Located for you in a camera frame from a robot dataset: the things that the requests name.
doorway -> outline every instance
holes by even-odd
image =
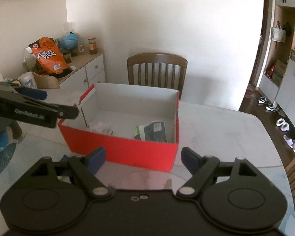
[[[270,34],[271,15],[272,15],[272,0],[264,0],[263,19],[262,19],[262,28],[260,33],[259,46],[258,46],[257,56],[254,62],[252,74],[249,80],[249,84],[251,84],[254,87],[256,87],[255,86],[256,78],[259,78],[260,76],[262,64],[265,59],[266,48],[268,45],[267,43],[265,43],[265,41],[268,40],[269,34]]]

orange snack bag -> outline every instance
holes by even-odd
[[[54,39],[42,37],[29,45],[40,65],[48,74],[62,74],[68,65]]]

blue globe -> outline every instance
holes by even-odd
[[[75,34],[68,34],[62,39],[62,47],[72,50],[78,45],[78,37]]]

table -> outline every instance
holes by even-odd
[[[49,102],[67,105],[76,103],[81,96],[79,92],[63,90],[48,90],[48,93]],[[289,182],[274,144],[259,119],[232,110],[180,102],[179,120],[180,145],[171,173],[106,162],[97,173],[97,178],[106,185],[120,188],[172,188],[175,192],[191,177],[180,159],[182,147],[188,146],[201,156],[214,155],[221,161],[245,157],[286,196],[288,211],[280,230],[288,236],[295,236],[295,213]],[[29,134],[17,146],[10,164],[0,175],[0,198],[40,157],[51,156],[54,161],[58,161],[64,154],[70,154],[59,129],[51,130],[24,123],[21,123],[21,127]],[[6,229],[0,213],[0,235]]]

red box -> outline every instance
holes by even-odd
[[[168,172],[179,144],[178,104],[176,90],[98,83],[81,96],[78,118],[58,126],[74,153],[87,155],[103,146],[107,161]],[[165,123],[168,143],[134,140],[136,125],[156,120]],[[114,135],[88,132],[91,121],[111,123]]]

